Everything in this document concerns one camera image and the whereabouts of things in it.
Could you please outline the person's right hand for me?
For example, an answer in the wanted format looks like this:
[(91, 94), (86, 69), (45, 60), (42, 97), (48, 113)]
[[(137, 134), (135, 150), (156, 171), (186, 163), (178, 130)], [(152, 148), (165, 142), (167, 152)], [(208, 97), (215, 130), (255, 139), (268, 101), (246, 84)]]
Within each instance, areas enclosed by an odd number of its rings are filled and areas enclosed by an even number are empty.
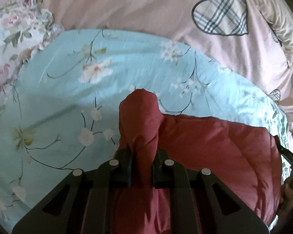
[(288, 177), (281, 186), (280, 204), (278, 209), (278, 222), (285, 220), (293, 208), (293, 190), (289, 187), (291, 177)]

